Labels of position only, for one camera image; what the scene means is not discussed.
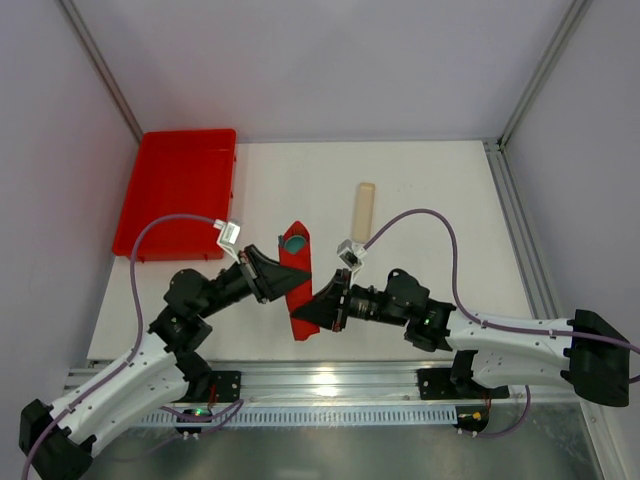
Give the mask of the teal spoon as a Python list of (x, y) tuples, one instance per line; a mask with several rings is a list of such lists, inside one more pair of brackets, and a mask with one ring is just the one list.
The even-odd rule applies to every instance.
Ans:
[(291, 236), (284, 243), (284, 250), (291, 254), (296, 255), (306, 245), (306, 239), (303, 236)]

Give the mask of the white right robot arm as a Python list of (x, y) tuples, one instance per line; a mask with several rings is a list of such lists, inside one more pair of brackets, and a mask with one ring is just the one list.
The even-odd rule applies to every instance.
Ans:
[(401, 269), (389, 273), (382, 290), (353, 284), (350, 271), (343, 269), (293, 315), (334, 332), (350, 319), (402, 327), (413, 347), (453, 353), (442, 381), (428, 384), (461, 398), (480, 398), (508, 386), (549, 386), (608, 407), (630, 403), (627, 342), (591, 311), (534, 321), (465, 313), (432, 299)]

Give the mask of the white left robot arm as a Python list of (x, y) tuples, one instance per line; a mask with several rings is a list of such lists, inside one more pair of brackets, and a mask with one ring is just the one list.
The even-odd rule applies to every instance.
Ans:
[(310, 278), (310, 272), (284, 266), (253, 245), (214, 279), (193, 269), (176, 273), (165, 308), (140, 328), (127, 353), (67, 395), (49, 404), (36, 399), (23, 408), (22, 476), (79, 479), (136, 420), (169, 403), (198, 399), (213, 375), (196, 352), (212, 331), (206, 318), (248, 296), (260, 303), (277, 300)]

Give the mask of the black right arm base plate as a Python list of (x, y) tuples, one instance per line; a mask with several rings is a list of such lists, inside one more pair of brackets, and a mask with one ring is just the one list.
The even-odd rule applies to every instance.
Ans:
[(455, 378), (451, 368), (432, 367), (416, 370), (421, 400), (489, 400), (507, 399), (509, 388), (483, 387), (470, 378)]

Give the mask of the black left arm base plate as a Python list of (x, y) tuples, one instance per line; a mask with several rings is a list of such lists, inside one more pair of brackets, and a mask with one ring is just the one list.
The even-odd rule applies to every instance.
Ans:
[(204, 403), (232, 403), (240, 398), (242, 373), (218, 370), (205, 375), (198, 400)]

